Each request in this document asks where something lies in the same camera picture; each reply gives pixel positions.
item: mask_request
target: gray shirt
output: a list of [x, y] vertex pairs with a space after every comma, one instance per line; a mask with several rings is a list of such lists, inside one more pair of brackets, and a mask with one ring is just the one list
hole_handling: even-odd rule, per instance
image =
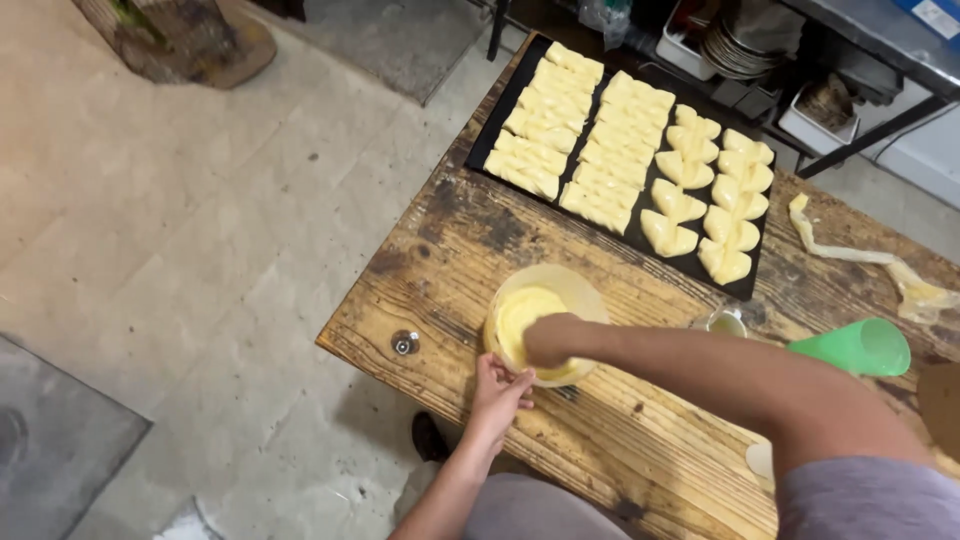
[[[807, 463], [777, 486], [780, 540], [960, 540], [960, 486], [895, 459]], [[467, 540], [625, 540], [596, 508], [563, 489], [495, 475], [470, 512]]]

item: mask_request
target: wood grain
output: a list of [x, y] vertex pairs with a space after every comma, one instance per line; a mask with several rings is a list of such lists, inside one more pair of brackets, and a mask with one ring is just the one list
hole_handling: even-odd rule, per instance
[[[372, 258], [317, 344], [463, 422], [481, 352], [480, 329], [497, 287], [517, 269], [555, 262], [587, 277], [619, 325], [683, 327], [730, 304], [750, 332], [775, 343], [871, 316], [895, 321], [913, 351], [905, 376], [868, 380], [924, 439], [919, 369], [958, 357], [960, 319], [926, 328], [896, 317], [897, 292], [879, 267], [806, 254], [787, 203], [810, 196], [819, 242], [891, 251], [925, 278], [960, 288], [960, 269], [800, 179], [779, 172], [763, 239], [756, 292], [737, 303], [713, 288], [574, 222], [541, 202], [464, 168], [472, 141], [526, 50], [520, 48], [420, 194]], [[402, 356], [397, 331], [420, 348]], [[772, 486], [744, 462], [753, 435], [643, 380], [602, 366], [567, 399], [537, 389], [537, 408], [517, 416], [506, 450], [559, 484], [659, 538], [772, 538]], [[960, 466], [938, 455], [942, 469]]]

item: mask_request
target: yellow batter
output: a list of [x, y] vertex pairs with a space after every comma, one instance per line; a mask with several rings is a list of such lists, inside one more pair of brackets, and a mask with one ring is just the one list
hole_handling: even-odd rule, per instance
[[[496, 335], [503, 353], [518, 369], [527, 367], [527, 352], [523, 347], [523, 332], [537, 319], [551, 313], [564, 313], [568, 309], [560, 295], [542, 286], [529, 285], [504, 296], [499, 302], [496, 315]], [[558, 369], [537, 369], [541, 380], [562, 377], [575, 368], [571, 359]]]

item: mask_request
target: green cup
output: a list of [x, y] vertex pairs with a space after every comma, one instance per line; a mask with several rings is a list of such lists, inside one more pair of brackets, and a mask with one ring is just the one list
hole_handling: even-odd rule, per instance
[[820, 358], [855, 375], [895, 377], [910, 367], [910, 346], [896, 325], [873, 318], [794, 341], [788, 351]]

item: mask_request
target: black baking tray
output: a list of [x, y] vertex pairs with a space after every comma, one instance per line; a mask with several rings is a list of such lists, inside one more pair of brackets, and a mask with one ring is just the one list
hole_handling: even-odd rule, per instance
[[[493, 149], [493, 145], [495, 144], [497, 137], [500, 135], [500, 130], [503, 127], [503, 123], [507, 120], [507, 117], [510, 116], [510, 113], [516, 106], [516, 100], [519, 98], [520, 92], [530, 84], [530, 81], [534, 77], [534, 72], [537, 69], [537, 64], [540, 62], [540, 59], [546, 55], [546, 50], [552, 43], [553, 40], [549, 39], [548, 37], [536, 36], [533, 38], [527, 48], [527, 52], [523, 55], [523, 58], [520, 59], [519, 64], [516, 66], [516, 71], [514, 72], [513, 77], [510, 78], [510, 81], [503, 89], [503, 93], [500, 95], [500, 99], [496, 102], [496, 105], [493, 106], [490, 117], [484, 124], [483, 129], [480, 131], [480, 135], [473, 143], [473, 147], [470, 149], [470, 153], [467, 156], [467, 167], [470, 167], [471, 169], [474, 169], [489, 178], [497, 180], [509, 186], [510, 188], [513, 188], [520, 193], [539, 201], [543, 200], [540, 197], [520, 189], [515, 185], [483, 170], [483, 164], [487, 160], [490, 150]], [[676, 103], [691, 106], [699, 115], [716, 121], [725, 130], [727, 128], [733, 128], [750, 138], [759, 139], [760, 133], [756, 129], [751, 129], [743, 125], [738, 117], [731, 111], [724, 110], [723, 106], [713, 103], [707, 96], [697, 91], [696, 88], [689, 86], [683, 80], [670, 74], [655, 63], [646, 63], [642, 65], [637, 72], [630, 73], [630, 75], [654, 88], [659, 88], [661, 90], [667, 90], [674, 93], [677, 96]], [[577, 157], [580, 155], [580, 151], [583, 149], [584, 145], [587, 144], [587, 137], [589, 136], [590, 130], [593, 129], [593, 122], [596, 117], [597, 110], [600, 108], [600, 95], [607, 87], [607, 84], [610, 82], [610, 78], [612, 76], [613, 73], [605, 72], [603, 80], [593, 91], [593, 106], [590, 108], [587, 125], [584, 126], [583, 133], [577, 139], [577, 143], [573, 147], [573, 151], [570, 153], [570, 156], [567, 159], [566, 170], [560, 176], [560, 189], [558, 190], [558, 193], [563, 193], [564, 186], [572, 179], [573, 171], [577, 168], [578, 164]], [[670, 119], [667, 123], [667, 126], [672, 126], [675, 122], [674, 110], [675, 108], [670, 110]], [[723, 147], [722, 138], [723, 136], [721, 134], [721, 136], [717, 137], [713, 141], [720, 146], [721, 149]], [[665, 152], [669, 150], [672, 150], [672, 148], [669, 144], [667, 144], [666, 130], [663, 130], [663, 137], [660, 140], [660, 148], [658, 149], [658, 152]], [[714, 175], [719, 172], [716, 166], [716, 160], [710, 164], [710, 168], [713, 169]], [[636, 203], [634, 204], [634, 208], [631, 212], [630, 223], [627, 225], [627, 229], [624, 231], [623, 236], [620, 236], [619, 234], [610, 231], [603, 226], [597, 225], [587, 219], [584, 219], [578, 214], [562, 208], [556, 200], [550, 201], [548, 204], [554, 209], [563, 212], [570, 218], [576, 219], [581, 223], [593, 227], [597, 231], [600, 231], [621, 243], [631, 246], [645, 255], [657, 258], [668, 266], [672, 266], [684, 274], [687, 274], [691, 278], [704, 282], [726, 294], [729, 294], [737, 300], [745, 302], [753, 298], [754, 284], [756, 282], [756, 268], [759, 266], [760, 248], [763, 245], [763, 234], [766, 228], [767, 214], [769, 212], [765, 212], [762, 216], [753, 221], [754, 225], [756, 225], [760, 231], [760, 241], [752, 251], [747, 252], [747, 255], [750, 256], [750, 259], [753, 261], [753, 265], [750, 268], [750, 273], [742, 280], [730, 282], [726, 285], [720, 285], [710, 278], [709, 274], [707, 273], [707, 269], [704, 268], [703, 264], [700, 262], [700, 259], [697, 258], [696, 249], [683, 256], [664, 258], [654, 252], [653, 246], [650, 245], [647, 237], [643, 234], [643, 230], [640, 228], [640, 211], [643, 209], [652, 209], [653, 211], [659, 212], [650, 194], [653, 181], [657, 177], [668, 180], [666, 176], [663, 175], [657, 168], [657, 162], [654, 160], [650, 163], [650, 167], [647, 169], [645, 189], [640, 192], [640, 196], [636, 199]], [[707, 203], [709, 206], [713, 204], [713, 197], [710, 195], [712, 187], [713, 184], [710, 184], [707, 187], [702, 187], [700, 189], [685, 190], [684, 193]], [[770, 199], [770, 193], [772, 189], [773, 186], [771, 185], [771, 187], [767, 188], [767, 190], [763, 192], [763, 195], [767, 197], [768, 200]], [[688, 229], [694, 231], [701, 238], [706, 236], [706, 233], [704, 232], [703, 218], [694, 221], [687, 221], [682, 223], [681, 226], [687, 227]]]

